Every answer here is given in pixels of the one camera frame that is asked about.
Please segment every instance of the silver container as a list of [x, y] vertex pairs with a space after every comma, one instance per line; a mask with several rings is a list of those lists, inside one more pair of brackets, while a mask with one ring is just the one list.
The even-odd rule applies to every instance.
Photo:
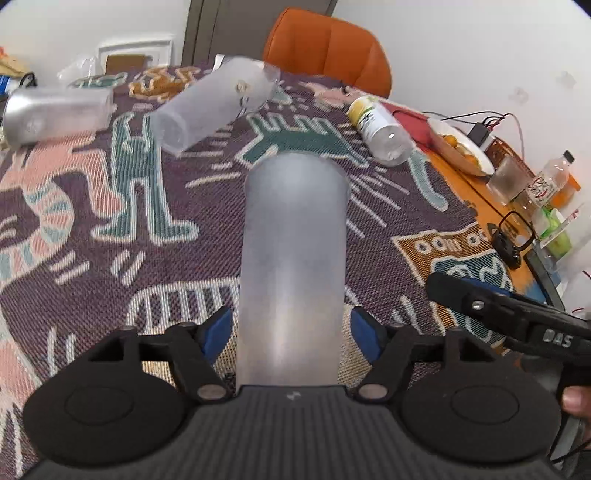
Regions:
[[9, 97], [2, 127], [11, 148], [109, 127], [113, 90], [19, 88]]

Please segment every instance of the patterned blanket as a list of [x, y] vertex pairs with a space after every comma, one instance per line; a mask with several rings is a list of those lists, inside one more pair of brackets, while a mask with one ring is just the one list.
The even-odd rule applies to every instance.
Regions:
[[[155, 143], [147, 115], [203, 74], [149, 69], [83, 79], [115, 89], [109, 131], [41, 142], [0, 167], [0, 478], [35, 462], [21, 410], [43, 381], [114, 328], [159, 333], [202, 322], [239, 301], [243, 182], [262, 157], [305, 150], [347, 172], [348, 258], [340, 381], [369, 368], [350, 339], [348, 314], [441, 333], [477, 322], [430, 303], [426, 277], [445, 271], [512, 289], [469, 209], [421, 151], [399, 167], [372, 161], [346, 117], [358, 95], [322, 77], [283, 74], [275, 97], [179, 158]], [[218, 360], [233, 371], [231, 342]], [[158, 374], [158, 366], [147, 366]]]

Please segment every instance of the orange chair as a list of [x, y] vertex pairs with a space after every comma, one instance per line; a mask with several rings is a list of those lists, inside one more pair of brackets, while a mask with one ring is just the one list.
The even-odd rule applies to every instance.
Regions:
[[327, 75], [386, 98], [392, 86], [386, 55], [370, 32], [299, 8], [279, 15], [262, 59], [287, 72]]

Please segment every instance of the door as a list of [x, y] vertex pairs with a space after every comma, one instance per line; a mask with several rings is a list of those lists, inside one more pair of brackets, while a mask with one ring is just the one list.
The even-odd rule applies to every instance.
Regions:
[[[202, 2], [195, 30], [191, 10], [196, 10], [193, 3]], [[183, 64], [212, 59], [218, 53], [260, 59], [271, 27], [286, 7], [330, 15], [335, 4], [336, 0], [192, 0]]]

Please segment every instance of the circular black pad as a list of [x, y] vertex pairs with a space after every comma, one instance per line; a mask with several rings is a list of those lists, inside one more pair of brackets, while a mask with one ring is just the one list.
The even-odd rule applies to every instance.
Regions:
[[115, 363], [64, 370], [39, 388], [23, 411], [35, 448], [71, 466], [140, 458], [167, 443], [183, 418], [183, 400], [174, 387]]
[[545, 455], [560, 427], [552, 395], [499, 362], [459, 362], [423, 378], [402, 398], [401, 416], [426, 448], [482, 464]]

